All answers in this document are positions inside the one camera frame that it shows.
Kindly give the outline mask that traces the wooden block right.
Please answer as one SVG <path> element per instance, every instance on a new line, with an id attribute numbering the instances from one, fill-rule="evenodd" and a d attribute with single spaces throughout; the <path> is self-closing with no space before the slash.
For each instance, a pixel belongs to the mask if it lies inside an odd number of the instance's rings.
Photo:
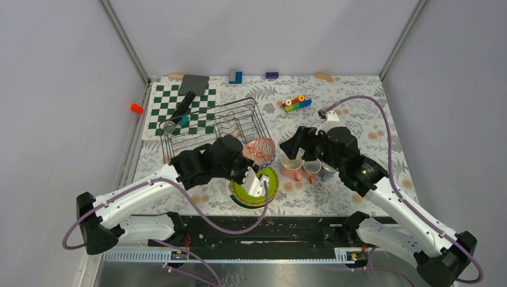
<path id="1" fill-rule="evenodd" d="M 334 82 L 334 78 L 333 78 L 332 75 L 326 74 L 326 73 L 322 73 L 322 72 L 315 73 L 315 78 L 319 79 L 319 80 L 324 80 L 324 81 L 326 81 L 328 83 L 333 83 Z"/>

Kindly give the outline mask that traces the grey studded baseplate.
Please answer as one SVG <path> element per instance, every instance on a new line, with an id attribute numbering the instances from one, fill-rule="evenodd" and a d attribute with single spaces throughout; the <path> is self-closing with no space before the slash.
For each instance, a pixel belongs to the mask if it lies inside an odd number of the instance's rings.
<path id="1" fill-rule="evenodd" d="M 188 92 L 192 92 L 196 96 L 203 96 L 209 80 L 210 77 L 208 76 L 186 74 L 183 76 L 178 95 L 186 96 Z"/>

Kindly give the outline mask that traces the teal small block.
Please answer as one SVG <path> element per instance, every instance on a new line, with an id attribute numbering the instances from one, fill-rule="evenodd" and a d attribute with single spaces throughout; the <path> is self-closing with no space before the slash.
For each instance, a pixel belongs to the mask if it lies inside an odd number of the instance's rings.
<path id="1" fill-rule="evenodd" d="M 181 127 L 188 127 L 189 126 L 189 122 L 190 122 L 189 116 L 183 116 L 183 117 L 181 117 L 181 119 L 179 121 L 179 125 Z"/>

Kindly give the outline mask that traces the blue white patterned bowl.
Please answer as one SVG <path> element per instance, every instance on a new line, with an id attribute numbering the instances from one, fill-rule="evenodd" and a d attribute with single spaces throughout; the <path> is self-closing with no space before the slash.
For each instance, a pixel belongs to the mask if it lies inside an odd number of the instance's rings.
<path id="1" fill-rule="evenodd" d="M 242 154 L 263 169 L 273 162 L 276 155 L 276 145 L 271 138 L 256 138 L 244 147 Z"/>

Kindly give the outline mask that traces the wooden block left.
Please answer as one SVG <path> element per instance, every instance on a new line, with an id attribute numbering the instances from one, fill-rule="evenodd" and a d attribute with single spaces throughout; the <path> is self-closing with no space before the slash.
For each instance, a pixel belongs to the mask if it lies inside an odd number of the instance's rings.
<path id="1" fill-rule="evenodd" d="M 168 75 L 168 79 L 170 80 L 178 80 L 178 81 L 182 81 L 184 78 L 184 75 L 182 74 L 174 74 L 174 73 L 170 73 Z"/>

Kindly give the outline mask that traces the pink dotted mug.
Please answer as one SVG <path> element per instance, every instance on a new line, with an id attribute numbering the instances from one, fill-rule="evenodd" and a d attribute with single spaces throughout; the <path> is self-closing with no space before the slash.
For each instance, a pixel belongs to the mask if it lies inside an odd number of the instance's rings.
<path id="1" fill-rule="evenodd" d="M 302 175 L 310 184 L 315 184 L 317 175 L 322 169 L 320 160 L 303 161 Z"/>

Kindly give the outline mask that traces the white plate teal rim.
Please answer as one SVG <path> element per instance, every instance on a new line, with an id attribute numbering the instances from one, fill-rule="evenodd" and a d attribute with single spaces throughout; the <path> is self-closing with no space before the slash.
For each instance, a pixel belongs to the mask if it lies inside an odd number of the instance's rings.
<path id="1" fill-rule="evenodd" d="M 265 196 L 252 197 L 246 194 L 244 188 L 235 182 L 227 182 L 226 191 L 229 199 L 242 209 L 259 210 L 265 206 Z"/>

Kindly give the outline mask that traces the purple toy brick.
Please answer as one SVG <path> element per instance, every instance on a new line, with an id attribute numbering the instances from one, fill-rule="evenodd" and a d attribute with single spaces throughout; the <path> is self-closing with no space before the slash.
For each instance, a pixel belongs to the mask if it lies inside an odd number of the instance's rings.
<path id="1" fill-rule="evenodd" d="M 266 72 L 265 73 L 265 78 L 266 79 L 278 79 L 279 78 L 279 73 L 278 72 Z"/>

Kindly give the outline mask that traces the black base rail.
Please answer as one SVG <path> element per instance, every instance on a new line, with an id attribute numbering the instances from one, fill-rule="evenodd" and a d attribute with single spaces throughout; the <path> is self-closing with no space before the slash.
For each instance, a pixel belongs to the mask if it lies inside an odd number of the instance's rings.
<path id="1" fill-rule="evenodd" d="M 336 248 L 361 250 L 345 216 L 266 216 L 252 231 L 226 234 L 199 216 L 182 215 L 165 242 L 203 259 L 332 259 Z"/>

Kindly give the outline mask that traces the wooden block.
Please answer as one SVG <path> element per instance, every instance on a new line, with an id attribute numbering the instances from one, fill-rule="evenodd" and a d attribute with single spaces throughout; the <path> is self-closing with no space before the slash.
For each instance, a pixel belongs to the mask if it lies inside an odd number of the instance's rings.
<path id="1" fill-rule="evenodd" d="M 319 80 L 324 80 L 324 81 L 326 81 L 328 83 L 333 83 L 334 82 L 334 78 L 333 78 L 332 75 L 326 74 L 326 73 L 322 73 L 322 72 L 315 73 L 315 78 L 319 79 Z"/>
<path id="2" fill-rule="evenodd" d="M 184 75 L 182 74 L 174 74 L 174 73 L 170 73 L 168 75 L 168 79 L 170 80 L 178 80 L 178 81 L 182 81 L 184 78 Z"/>

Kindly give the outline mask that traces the black wire dish rack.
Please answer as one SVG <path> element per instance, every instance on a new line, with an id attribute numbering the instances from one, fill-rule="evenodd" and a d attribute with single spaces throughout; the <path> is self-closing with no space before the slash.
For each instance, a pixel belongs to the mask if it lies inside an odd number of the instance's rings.
<path id="1" fill-rule="evenodd" d="M 219 111 L 215 116 L 212 134 L 198 136 L 171 136 L 163 132 L 160 137 L 164 162 L 183 150 L 194 149 L 204 144 L 212 144 L 218 138 L 232 135 L 248 144 L 256 138 L 270 138 L 267 125 L 261 115 L 256 100 L 252 97 L 234 100 L 229 103 L 218 105 Z"/>

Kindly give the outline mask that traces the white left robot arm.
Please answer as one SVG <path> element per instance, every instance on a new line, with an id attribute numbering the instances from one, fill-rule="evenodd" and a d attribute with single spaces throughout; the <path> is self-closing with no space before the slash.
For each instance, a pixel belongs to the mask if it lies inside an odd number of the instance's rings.
<path id="1" fill-rule="evenodd" d="M 120 190 L 102 196 L 85 192 L 76 198 L 82 247 L 89 255 L 104 253 L 121 241 L 165 240 L 172 246 L 185 240 L 185 230 L 175 213 L 137 215 L 145 205 L 173 191 L 187 199 L 187 190 L 206 185 L 213 178 L 240 184 L 247 194 L 268 197 L 269 178 L 258 176 L 259 166 L 243 155 L 243 145 L 226 135 L 214 143 L 181 151 L 160 170 Z"/>

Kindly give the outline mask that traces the grey round chess piece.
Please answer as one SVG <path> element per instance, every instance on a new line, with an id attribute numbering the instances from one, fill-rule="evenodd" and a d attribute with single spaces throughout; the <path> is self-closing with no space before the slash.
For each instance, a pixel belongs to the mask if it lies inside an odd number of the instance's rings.
<path id="1" fill-rule="evenodd" d="M 173 121 L 166 121 L 163 124 L 163 132 L 170 135 L 176 130 L 176 124 Z"/>

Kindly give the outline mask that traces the lime green plastic plate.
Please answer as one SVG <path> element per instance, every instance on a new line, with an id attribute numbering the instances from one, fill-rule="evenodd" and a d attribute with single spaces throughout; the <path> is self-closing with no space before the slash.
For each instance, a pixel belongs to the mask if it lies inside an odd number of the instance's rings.
<path id="1" fill-rule="evenodd" d="M 278 186 L 278 177 L 271 167 L 266 167 L 256 173 L 249 168 L 241 184 L 231 182 L 230 193 L 237 202 L 257 207 L 265 204 L 266 193 L 269 201 L 274 199 Z"/>

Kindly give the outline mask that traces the grey and blue brick stack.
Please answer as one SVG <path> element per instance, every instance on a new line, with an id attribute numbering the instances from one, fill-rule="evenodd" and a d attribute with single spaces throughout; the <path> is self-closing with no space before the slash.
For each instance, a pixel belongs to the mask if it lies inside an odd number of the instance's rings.
<path id="1" fill-rule="evenodd" d="M 242 82 L 243 82 L 243 72 L 237 71 L 236 69 L 229 69 L 228 83 L 229 84 L 241 84 Z"/>

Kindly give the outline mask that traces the red small block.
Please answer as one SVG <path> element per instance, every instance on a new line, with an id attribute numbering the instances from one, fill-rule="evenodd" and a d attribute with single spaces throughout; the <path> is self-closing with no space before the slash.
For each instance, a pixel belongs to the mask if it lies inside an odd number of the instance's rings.
<path id="1" fill-rule="evenodd" d="M 144 108 L 136 103 L 130 105 L 130 110 L 136 114 L 143 114 Z"/>

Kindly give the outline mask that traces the green woven rim plate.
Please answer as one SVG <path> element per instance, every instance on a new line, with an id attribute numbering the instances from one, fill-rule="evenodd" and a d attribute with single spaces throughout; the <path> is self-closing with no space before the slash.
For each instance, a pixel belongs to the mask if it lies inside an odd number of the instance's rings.
<path id="1" fill-rule="evenodd" d="M 266 167 L 264 169 L 259 170 L 256 174 L 257 175 L 264 174 L 269 177 L 270 180 L 268 187 L 269 202 L 273 201 L 279 189 L 279 178 L 277 173 L 274 171 L 272 167 Z"/>

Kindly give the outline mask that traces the grey blue cup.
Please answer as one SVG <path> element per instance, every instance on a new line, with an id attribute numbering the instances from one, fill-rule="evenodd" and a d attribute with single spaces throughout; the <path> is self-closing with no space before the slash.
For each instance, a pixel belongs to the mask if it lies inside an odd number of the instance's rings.
<path id="1" fill-rule="evenodd" d="M 331 179 L 336 174 L 336 172 L 337 171 L 335 169 L 333 169 L 331 166 L 322 162 L 322 168 L 319 172 L 320 180 L 325 182 L 328 179 Z"/>

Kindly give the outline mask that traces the colourful toy brick car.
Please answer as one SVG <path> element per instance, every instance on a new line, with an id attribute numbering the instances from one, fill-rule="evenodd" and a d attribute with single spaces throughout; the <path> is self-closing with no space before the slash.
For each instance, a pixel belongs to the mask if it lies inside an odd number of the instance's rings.
<path id="1" fill-rule="evenodd" d="M 312 104 L 312 100 L 304 94 L 300 94 L 293 99 L 284 100 L 280 106 L 285 112 L 291 112 L 300 108 L 304 108 Z"/>

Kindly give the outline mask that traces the green white checkered board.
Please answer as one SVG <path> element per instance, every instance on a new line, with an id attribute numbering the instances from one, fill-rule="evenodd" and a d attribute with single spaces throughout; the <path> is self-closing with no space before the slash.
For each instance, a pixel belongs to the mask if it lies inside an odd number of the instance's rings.
<path id="1" fill-rule="evenodd" d="M 154 82 L 151 87 L 142 139 L 144 141 L 159 140 L 163 136 L 163 121 L 171 118 L 184 97 L 178 95 L 180 82 L 170 80 Z M 221 84 L 218 80 L 210 80 L 204 95 L 194 98 L 185 112 L 188 124 L 182 127 L 177 124 L 171 136 L 198 136 L 212 134 L 215 116 L 219 111 L 221 100 Z"/>

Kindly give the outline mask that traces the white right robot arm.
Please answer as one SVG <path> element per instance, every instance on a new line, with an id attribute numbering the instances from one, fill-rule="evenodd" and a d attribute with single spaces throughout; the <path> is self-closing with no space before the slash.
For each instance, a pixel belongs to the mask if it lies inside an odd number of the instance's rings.
<path id="1" fill-rule="evenodd" d="M 343 230 L 348 245 L 365 242 L 380 247 L 411 264 L 430 286 L 451 286 L 469 264 L 479 272 L 474 281 L 483 279 L 483 270 L 473 256 L 476 238 L 468 231 L 457 233 L 447 227 L 401 191 L 381 165 L 360 153 L 349 129 L 333 127 L 324 132 L 300 126 L 280 149 L 291 160 L 302 149 L 303 160 L 320 160 L 336 170 L 347 188 L 382 208 L 404 229 L 385 227 L 356 212 Z"/>

